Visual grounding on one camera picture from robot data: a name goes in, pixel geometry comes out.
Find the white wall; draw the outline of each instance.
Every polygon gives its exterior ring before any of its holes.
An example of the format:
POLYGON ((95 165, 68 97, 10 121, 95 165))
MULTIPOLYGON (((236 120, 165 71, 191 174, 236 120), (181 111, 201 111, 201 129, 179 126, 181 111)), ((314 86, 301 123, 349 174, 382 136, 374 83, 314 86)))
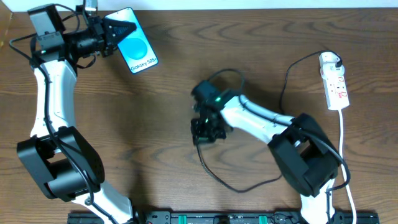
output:
MULTIPOLYGON (((83 0, 2 0, 13 12, 25 12, 48 3, 64 4, 72 9, 83 0)), ((398 0, 98 0, 99 10, 186 10, 186 9, 280 9, 398 7, 398 0)))

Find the blue circle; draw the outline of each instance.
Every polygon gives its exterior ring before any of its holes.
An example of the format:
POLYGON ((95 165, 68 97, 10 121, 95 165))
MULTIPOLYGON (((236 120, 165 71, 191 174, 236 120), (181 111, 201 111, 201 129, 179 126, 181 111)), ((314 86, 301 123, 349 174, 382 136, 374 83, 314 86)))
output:
POLYGON ((139 60, 148 52, 145 42, 138 38, 124 39, 120 44, 120 48, 125 49, 125 54, 131 59, 139 60))

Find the white power strip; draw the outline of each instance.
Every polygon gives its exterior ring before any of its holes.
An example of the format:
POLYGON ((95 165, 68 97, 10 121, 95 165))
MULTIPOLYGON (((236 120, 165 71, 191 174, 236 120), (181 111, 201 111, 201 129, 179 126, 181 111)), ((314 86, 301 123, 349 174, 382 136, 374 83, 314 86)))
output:
POLYGON ((326 102, 329 110, 341 110, 349 106, 348 91, 344 79, 344 65, 336 67, 339 57, 331 52, 319 56, 321 76, 325 87, 326 102))

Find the wooden table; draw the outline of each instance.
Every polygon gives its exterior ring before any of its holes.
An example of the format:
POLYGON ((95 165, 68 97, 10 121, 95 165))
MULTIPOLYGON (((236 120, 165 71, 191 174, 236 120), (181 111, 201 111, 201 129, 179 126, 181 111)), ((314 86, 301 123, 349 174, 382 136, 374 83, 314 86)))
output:
MULTIPOLYGON (((321 49, 344 58, 351 105, 345 117, 345 158, 358 210, 398 218, 398 14, 396 9, 137 11, 160 63, 131 75, 116 52, 79 70, 75 116, 79 131, 100 154, 106 179, 138 206, 178 210, 300 208, 299 195, 281 179, 246 194, 206 175, 190 134, 192 88, 222 68, 238 68, 244 93, 277 111, 287 67, 321 49)), ((75 26, 70 19, 69 28, 75 26)), ((7 41, 32 33, 27 14, 13 15, 7 41)), ((28 51, 28 42, 17 44, 28 51)), ((239 79, 225 74, 222 88, 239 79)), ((29 138, 37 85, 28 62, 7 45, 0 51, 0 223, 65 223, 83 207, 43 196, 16 155, 29 138)), ((308 113, 338 145, 338 113, 326 107, 319 62, 290 73, 284 108, 308 113)), ((242 131, 203 151, 208 165, 235 187, 279 175, 266 146, 242 131)), ((349 210, 345 190, 333 197, 349 210)))

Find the smartphone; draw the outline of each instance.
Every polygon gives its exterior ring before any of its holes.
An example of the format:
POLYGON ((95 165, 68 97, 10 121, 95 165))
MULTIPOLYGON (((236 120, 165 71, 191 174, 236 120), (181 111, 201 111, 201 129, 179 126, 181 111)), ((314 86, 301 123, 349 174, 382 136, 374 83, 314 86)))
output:
POLYGON ((105 18, 133 22, 137 26, 136 31, 132 32, 118 44, 119 50, 132 74, 157 65, 158 60, 156 54, 150 46, 132 8, 127 7, 107 15, 105 18))

